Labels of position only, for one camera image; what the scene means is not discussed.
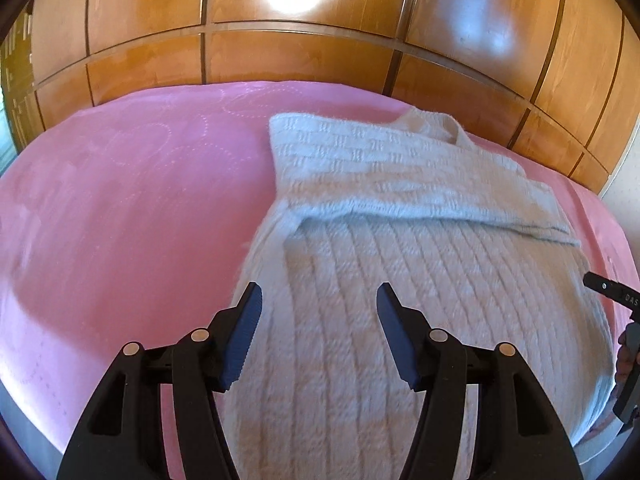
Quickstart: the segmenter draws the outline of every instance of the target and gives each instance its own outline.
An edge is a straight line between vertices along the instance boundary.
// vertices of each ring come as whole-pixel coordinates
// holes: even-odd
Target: gray floor
[[[16,156],[14,141],[11,138],[9,123],[4,111],[4,99],[0,91],[0,175],[5,172]]]

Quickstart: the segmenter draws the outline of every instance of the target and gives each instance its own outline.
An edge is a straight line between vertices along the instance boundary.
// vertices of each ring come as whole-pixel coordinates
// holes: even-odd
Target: silver rivet
[[[514,355],[516,355],[515,347],[509,343],[502,343],[499,349],[500,353],[502,355],[506,355],[507,357],[513,357]]]
[[[431,332],[429,332],[429,337],[432,340],[437,341],[438,343],[444,343],[447,339],[449,339],[449,334],[447,334],[444,330],[436,328],[435,330],[431,330]]]
[[[122,353],[124,355],[135,355],[140,350],[140,345],[138,343],[127,343],[125,347],[122,349]]]
[[[209,337],[209,331],[203,328],[199,328],[191,332],[191,339],[195,342],[205,341],[207,337]]]

